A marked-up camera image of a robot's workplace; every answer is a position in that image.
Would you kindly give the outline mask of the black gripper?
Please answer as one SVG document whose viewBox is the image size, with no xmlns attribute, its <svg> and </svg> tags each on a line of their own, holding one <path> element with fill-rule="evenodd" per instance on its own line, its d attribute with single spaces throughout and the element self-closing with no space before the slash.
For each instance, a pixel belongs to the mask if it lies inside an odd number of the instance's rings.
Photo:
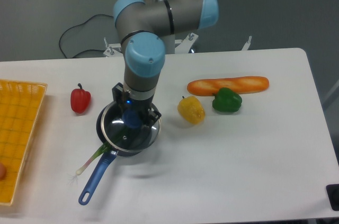
<svg viewBox="0 0 339 224">
<path fill-rule="evenodd" d="M 117 83 L 113 89 L 113 100 L 118 104 L 123 122 L 140 122 L 140 127 L 152 128 L 161 118 L 153 105 L 155 88 L 138 92 L 126 84 Z"/>
</svg>

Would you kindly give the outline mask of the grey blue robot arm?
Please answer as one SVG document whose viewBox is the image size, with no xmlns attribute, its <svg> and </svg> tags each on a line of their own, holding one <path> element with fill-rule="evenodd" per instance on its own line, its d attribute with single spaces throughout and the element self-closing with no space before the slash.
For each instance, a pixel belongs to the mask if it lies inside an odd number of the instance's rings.
<svg viewBox="0 0 339 224">
<path fill-rule="evenodd" d="M 162 38 L 215 25 L 218 1 L 117 0 L 113 17 L 125 61 L 122 94 L 114 100 L 126 126 L 152 126 L 159 119 L 151 104 L 165 62 Z"/>
</svg>

